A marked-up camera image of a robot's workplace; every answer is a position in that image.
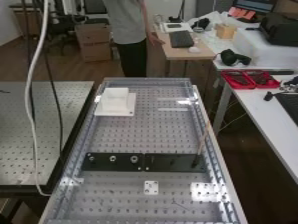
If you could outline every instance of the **red box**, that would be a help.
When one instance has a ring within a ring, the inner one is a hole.
[[[281,85],[281,83],[265,71],[247,70],[244,73],[260,89],[277,89]]]
[[[256,83],[249,76],[240,70],[227,70],[221,75],[233,89],[255,89]]]

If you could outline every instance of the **desk leg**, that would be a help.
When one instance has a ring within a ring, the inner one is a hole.
[[[220,72],[212,72],[213,64],[211,65],[209,71],[208,71],[208,80],[205,84],[205,91],[204,91],[204,104],[208,111],[208,116],[212,115],[212,109],[216,102],[217,92],[219,92],[219,85],[215,85],[217,82],[217,79],[220,79],[221,75]]]
[[[23,202],[30,207],[31,211],[36,214],[38,217],[42,217],[47,203],[48,197],[24,197]]]
[[[165,77],[171,77],[171,60],[165,61]]]
[[[220,130],[221,130],[221,124],[223,124],[223,121],[224,121],[227,108],[228,108],[229,101],[231,101],[231,95],[232,95],[231,86],[225,82],[225,87],[224,87],[224,91],[223,91],[223,94],[221,94],[221,101],[220,101],[220,105],[219,105],[219,109],[217,109],[216,119],[215,119],[215,122],[213,122],[213,130],[215,130],[216,136],[219,135]]]
[[[12,224],[12,219],[22,206],[22,200],[11,198],[7,199],[3,208],[0,208],[0,223]]]
[[[189,61],[185,61],[185,62],[184,62],[184,74],[183,74],[183,77],[184,77],[184,78],[187,77],[188,65],[189,65]]]

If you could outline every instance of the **screw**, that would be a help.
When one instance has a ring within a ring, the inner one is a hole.
[[[132,156],[132,157],[131,157],[131,162],[132,162],[134,164],[136,164],[136,163],[139,162],[139,157],[138,157],[138,156]]]
[[[118,159],[118,157],[116,157],[116,156],[111,156],[111,157],[110,157],[110,161],[111,161],[112,163],[115,163],[115,162],[116,162],[116,159]]]

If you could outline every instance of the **black mounting plate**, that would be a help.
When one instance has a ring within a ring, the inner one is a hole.
[[[132,163],[131,159],[138,156],[139,161]],[[144,154],[142,153],[87,153],[83,162],[83,171],[143,171]]]
[[[192,167],[196,154],[145,154],[147,172],[205,173],[205,161],[199,156],[199,164]]]
[[[87,153],[83,171],[205,173],[204,157],[196,154]]]

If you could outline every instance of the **small metal block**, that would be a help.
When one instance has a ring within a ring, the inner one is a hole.
[[[159,195],[159,181],[155,181],[155,180],[145,181],[144,194],[145,195]]]

